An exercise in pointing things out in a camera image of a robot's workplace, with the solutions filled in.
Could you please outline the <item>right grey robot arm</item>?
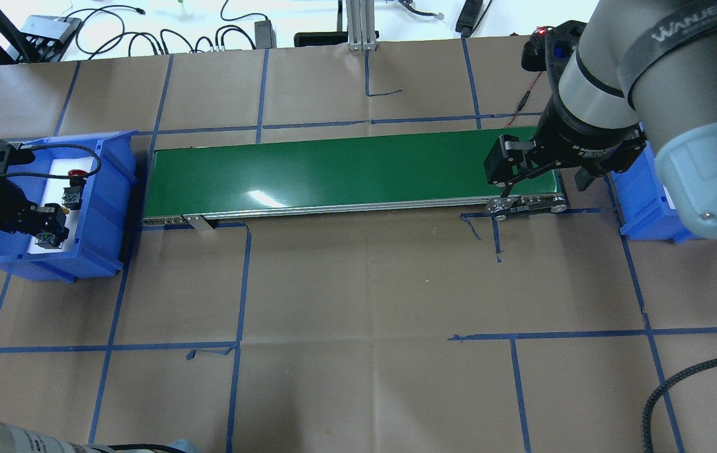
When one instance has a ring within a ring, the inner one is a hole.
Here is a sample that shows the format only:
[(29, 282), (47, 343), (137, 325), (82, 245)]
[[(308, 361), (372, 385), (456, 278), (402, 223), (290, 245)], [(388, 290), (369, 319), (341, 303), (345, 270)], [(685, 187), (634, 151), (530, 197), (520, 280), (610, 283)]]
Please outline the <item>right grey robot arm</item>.
[(485, 158), (501, 199), (569, 167), (584, 191), (650, 144), (682, 224), (717, 240), (717, 1), (600, 1), (587, 23), (535, 31), (521, 65), (551, 98), (529, 140), (501, 135)]

